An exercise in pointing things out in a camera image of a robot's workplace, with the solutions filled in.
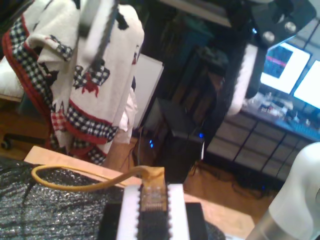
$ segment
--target wooden floor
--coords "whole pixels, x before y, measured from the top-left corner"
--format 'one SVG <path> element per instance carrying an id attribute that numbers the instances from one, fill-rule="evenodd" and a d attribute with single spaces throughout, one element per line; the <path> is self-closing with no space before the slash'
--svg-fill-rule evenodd
<path id="1" fill-rule="evenodd" d="M 10 104 L 8 107 L 0 109 L 0 140 L 5 133 L 45 138 L 47 127 L 43 122 L 19 116 L 14 111 L 14 105 Z M 137 140 L 132 138 L 130 144 L 114 143 L 104 167 L 120 172 L 126 172 L 128 168 L 132 168 L 134 165 L 133 158 L 129 152 L 136 142 Z M 31 144 L 14 142 L 12 150 L 0 149 L 0 156 L 22 160 L 31 147 Z M 197 168 L 194 175 L 191 172 L 184 183 L 184 191 L 198 198 L 248 214 L 252 216 L 255 223 L 259 221 L 273 200 L 273 197 L 254 199 L 248 191 L 237 187 L 234 177 L 230 173 L 211 166 L 206 167 L 206 169 Z"/>

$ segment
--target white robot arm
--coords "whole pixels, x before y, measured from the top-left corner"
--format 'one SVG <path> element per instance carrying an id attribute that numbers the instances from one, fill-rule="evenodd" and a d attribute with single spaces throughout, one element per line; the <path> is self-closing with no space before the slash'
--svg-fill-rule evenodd
<path id="1" fill-rule="evenodd" d="M 296 157 L 288 178 L 246 240 L 315 240 L 320 235 L 320 142 Z"/>

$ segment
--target white blanket with red and black pattern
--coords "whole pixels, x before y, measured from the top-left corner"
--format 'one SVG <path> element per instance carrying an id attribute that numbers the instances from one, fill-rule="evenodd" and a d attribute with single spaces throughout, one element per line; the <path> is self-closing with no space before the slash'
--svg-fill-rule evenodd
<path id="1" fill-rule="evenodd" d="M 47 146 L 102 164 L 126 107 L 144 31 L 134 8 L 120 5 L 100 70 L 93 71 L 82 62 L 79 8 L 72 0 L 35 0 L 2 45 L 51 127 Z"/>

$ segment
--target black mesh fabric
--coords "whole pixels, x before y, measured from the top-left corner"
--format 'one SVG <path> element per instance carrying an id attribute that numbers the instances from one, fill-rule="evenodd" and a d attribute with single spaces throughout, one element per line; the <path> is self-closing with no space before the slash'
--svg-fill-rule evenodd
<path id="1" fill-rule="evenodd" d="M 119 205 L 123 189 L 53 190 L 33 180 L 34 167 L 23 161 L 0 158 L 0 239 L 97 239 L 105 206 Z M 44 170 L 39 175 L 48 182 L 68 186 L 96 183 L 65 169 Z M 225 240 L 217 227 L 206 223 L 206 228 L 209 240 Z"/>

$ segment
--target monitor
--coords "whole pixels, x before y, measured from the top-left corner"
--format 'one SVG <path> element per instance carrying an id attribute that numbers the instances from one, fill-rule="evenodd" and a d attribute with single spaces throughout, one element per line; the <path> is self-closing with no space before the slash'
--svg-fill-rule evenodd
<path id="1" fill-rule="evenodd" d="M 290 94 L 309 59 L 309 53 L 285 42 L 281 43 L 268 51 L 261 83 Z"/>
<path id="2" fill-rule="evenodd" d="M 294 92 L 294 96 L 320 109 L 320 61 L 315 61 Z"/>

